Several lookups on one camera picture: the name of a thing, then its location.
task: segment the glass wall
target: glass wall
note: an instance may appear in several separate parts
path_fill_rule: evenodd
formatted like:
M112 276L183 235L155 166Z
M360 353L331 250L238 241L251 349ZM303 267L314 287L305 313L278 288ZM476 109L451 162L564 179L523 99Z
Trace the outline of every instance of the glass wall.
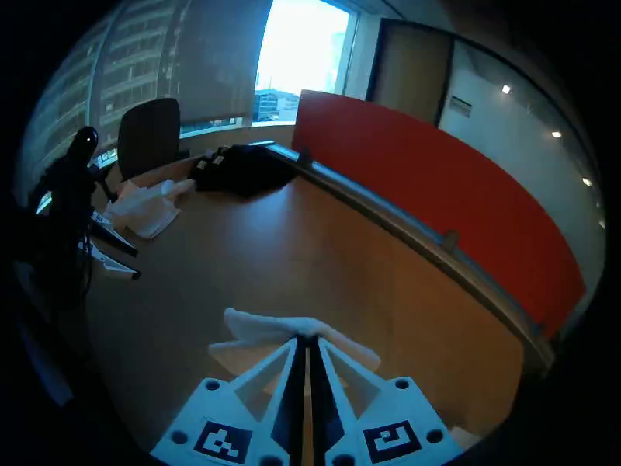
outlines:
M591 300L605 254L595 167L557 108L521 74L459 40L439 128L503 168L567 240Z

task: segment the black bag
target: black bag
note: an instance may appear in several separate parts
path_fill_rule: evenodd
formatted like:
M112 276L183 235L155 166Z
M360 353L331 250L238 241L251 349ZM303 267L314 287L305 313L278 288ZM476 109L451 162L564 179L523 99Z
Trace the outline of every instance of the black bag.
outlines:
M200 158L189 178L197 191L226 191L248 198L282 188L297 171L263 146L234 145Z

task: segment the white towel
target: white towel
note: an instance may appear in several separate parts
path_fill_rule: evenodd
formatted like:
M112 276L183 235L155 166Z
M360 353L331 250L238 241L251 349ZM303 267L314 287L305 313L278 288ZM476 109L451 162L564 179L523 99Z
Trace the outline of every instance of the white towel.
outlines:
M381 362L374 351L354 342L316 318L268 317L227 308L224 311L224 323L237 340L214 343L209 346L209 353L234 375L243 374L295 335L322 336L372 371L375 371ZM274 386L270 384L265 389L271 392L273 388Z
M117 231L128 227L142 238L154 238L179 214L174 199L193 189L194 185L193 179L179 183L168 179L151 188L139 188L127 181L119 199L115 203L108 203L103 216L112 222Z

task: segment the building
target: building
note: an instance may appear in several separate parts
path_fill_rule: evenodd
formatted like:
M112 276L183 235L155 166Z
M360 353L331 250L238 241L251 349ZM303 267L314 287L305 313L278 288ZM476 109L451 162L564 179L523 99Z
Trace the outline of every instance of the building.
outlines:
M255 91L253 121L294 121L300 97L276 89Z

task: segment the sky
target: sky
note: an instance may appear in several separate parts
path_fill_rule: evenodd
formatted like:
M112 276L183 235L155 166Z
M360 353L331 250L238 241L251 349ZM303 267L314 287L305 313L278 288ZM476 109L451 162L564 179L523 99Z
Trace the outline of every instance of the sky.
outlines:
M274 0L256 89L334 92L348 21L347 12L321 0Z

